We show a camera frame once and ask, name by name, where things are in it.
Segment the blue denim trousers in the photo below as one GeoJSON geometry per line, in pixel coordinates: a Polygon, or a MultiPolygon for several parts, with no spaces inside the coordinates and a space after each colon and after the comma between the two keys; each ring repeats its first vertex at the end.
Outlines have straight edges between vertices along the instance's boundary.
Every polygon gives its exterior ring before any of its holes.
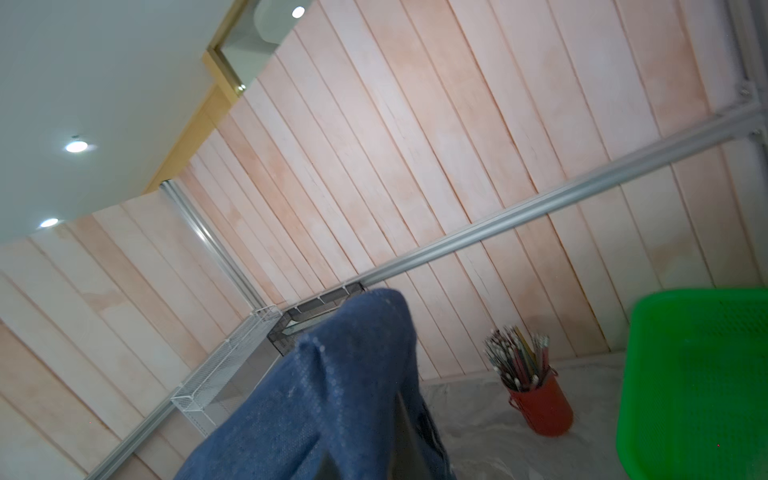
{"type": "Polygon", "coordinates": [[[405,297],[346,301],[260,382],[178,471],[181,479],[392,479],[397,394],[410,421],[427,410],[421,451],[432,479],[454,475],[419,386],[405,297]]]}

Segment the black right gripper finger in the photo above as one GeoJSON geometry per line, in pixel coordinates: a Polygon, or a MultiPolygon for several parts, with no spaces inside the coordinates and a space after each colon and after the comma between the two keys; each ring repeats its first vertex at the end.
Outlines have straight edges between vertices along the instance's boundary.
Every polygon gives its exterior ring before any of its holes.
{"type": "Polygon", "coordinates": [[[424,433],[432,434],[431,418],[424,410],[414,427],[400,393],[397,394],[394,414],[394,450],[392,454],[392,479],[432,479],[428,463],[421,451],[420,441],[424,433]]]}

